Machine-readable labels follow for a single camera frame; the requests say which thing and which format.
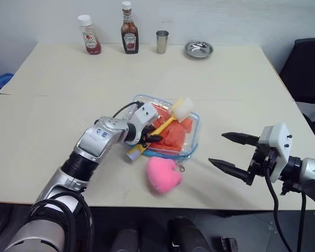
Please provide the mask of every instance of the metal bowl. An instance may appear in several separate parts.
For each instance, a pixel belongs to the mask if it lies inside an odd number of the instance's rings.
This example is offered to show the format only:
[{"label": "metal bowl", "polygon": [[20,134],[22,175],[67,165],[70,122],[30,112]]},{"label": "metal bowl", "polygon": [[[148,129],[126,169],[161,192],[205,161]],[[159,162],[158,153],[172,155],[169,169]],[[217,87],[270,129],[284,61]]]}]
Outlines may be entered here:
[{"label": "metal bowl", "polygon": [[194,40],[187,43],[184,52],[194,59],[204,59],[212,54],[214,48],[208,42]]}]

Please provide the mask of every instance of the sauce bottle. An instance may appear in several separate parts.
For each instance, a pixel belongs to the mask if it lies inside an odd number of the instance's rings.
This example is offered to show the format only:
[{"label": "sauce bottle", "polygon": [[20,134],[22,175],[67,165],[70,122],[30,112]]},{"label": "sauce bottle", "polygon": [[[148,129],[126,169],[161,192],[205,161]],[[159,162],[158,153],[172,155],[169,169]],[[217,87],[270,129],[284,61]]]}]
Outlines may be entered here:
[{"label": "sauce bottle", "polygon": [[83,33],[86,51],[92,55],[100,54],[101,46],[92,26],[91,17],[89,15],[80,15],[78,16],[78,21]]},{"label": "sauce bottle", "polygon": [[139,51],[138,29],[133,22],[131,2],[122,2],[124,23],[121,27],[121,38],[125,53],[137,54]]}]

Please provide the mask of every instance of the metal cup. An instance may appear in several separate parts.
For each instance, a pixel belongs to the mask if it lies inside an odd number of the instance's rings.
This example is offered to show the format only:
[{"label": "metal cup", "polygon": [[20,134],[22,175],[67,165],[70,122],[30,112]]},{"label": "metal cup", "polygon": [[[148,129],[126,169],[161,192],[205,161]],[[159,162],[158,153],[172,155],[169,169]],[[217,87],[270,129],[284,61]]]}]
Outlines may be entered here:
[{"label": "metal cup", "polygon": [[156,32],[156,51],[158,54],[166,52],[168,35],[169,32],[166,30],[158,30]]}]

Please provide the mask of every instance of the blue container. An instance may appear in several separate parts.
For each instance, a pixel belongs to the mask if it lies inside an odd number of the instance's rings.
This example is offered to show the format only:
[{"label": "blue container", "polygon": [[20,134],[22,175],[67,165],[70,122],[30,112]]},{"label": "blue container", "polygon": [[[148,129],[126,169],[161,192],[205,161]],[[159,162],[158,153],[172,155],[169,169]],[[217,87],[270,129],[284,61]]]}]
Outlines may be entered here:
[{"label": "blue container", "polygon": [[6,85],[13,76],[14,74],[11,73],[4,73],[3,75],[0,75],[0,89]]}]

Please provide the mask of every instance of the white bottle cap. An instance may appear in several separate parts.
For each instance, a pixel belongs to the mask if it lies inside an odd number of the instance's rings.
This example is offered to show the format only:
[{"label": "white bottle cap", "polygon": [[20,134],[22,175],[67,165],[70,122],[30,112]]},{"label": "white bottle cap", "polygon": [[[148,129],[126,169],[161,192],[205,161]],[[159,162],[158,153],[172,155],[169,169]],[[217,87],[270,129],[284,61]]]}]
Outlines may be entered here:
[{"label": "white bottle cap", "polygon": [[92,25],[92,20],[89,15],[80,15],[78,16],[78,21],[80,26],[90,26]]},{"label": "white bottle cap", "polygon": [[131,2],[122,2],[122,9],[128,10],[128,9],[131,9],[131,8],[132,8]]}]

